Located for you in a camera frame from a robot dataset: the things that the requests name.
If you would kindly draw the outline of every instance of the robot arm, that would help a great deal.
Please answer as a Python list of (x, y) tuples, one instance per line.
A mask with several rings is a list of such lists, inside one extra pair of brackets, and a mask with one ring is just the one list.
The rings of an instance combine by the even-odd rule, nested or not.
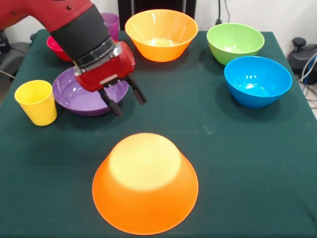
[(99, 91), (117, 115), (120, 108), (104, 87), (127, 80), (141, 104), (146, 98), (129, 77), (135, 61), (126, 43), (110, 37), (97, 8), (90, 0), (0, 0), (0, 31), (26, 16), (40, 21), (76, 65), (76, 80), (86, 90)]

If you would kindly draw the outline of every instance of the plastic cup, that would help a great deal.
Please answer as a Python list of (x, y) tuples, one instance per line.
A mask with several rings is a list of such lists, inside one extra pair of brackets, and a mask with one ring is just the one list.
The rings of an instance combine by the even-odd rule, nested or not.
[(43, 80), (22, 84), (14, 94), (23, 111), (35, 125), (49, 125), (57, 117), (52, 86)]
[(198, 196), (190, 162), (167, 138), (140, 133), (121, 140), (98, 168), (93, 199), (117, 229), (154, 235), (180, 224)]
[(111, 37), (115, 40), (119, 40), (119, 16), (113, 13), (102, 13), (101, 16), (103, 17), (106, 26), (109, 29), (109, 33)]

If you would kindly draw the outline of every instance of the green tablecloth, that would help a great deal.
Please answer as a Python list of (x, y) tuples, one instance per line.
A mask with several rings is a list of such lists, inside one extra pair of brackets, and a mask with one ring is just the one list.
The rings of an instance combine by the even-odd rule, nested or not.
[[(251, 110), (230, 96), (199, 32), (168, 63), (136, 58), (133, 73), (149, 101), (131, 90), (124, 116), (84, 118), (58, 107), (57, 120), (34, 126), (14, 101), (33, 79), (54, 79), (71, 65), (46, 47), (40, 31), (0, 107), (0, 237), (130, 237), (97, 212), (96, 169), (128, 135), (154, 132), (172, 140), (196, 169), (200, 191), (189, 217), (157, 237), (248, 238), (317, 236), (317, 122), (300, 87)], [(272, 33), (259, 52), (290, 67)]]

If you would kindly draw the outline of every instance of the pink bowl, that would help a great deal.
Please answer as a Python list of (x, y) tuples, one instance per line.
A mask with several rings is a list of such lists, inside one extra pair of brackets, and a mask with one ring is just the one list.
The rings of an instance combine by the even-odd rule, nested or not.
[(64, 50), (58, 45), (55, 39), (50, 36), (46, 41), (47, 46), (62, 60), (71, 62), (71, 58), (64, 52)]

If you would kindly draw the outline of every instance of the purple plate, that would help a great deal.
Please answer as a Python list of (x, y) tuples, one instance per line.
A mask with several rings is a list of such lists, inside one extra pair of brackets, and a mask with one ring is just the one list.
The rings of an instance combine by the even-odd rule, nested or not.
[[(128, 89), (128, 83), (120, 81), (105, 88), (105, 91), (111, 99), (119, 103)], [(99, 116), (110, 111), (98, 92), (88, 92), (77, 83), (74, 68), (64, 71), (55, 79), (53, 94), (57, 103), (80, 116)]]

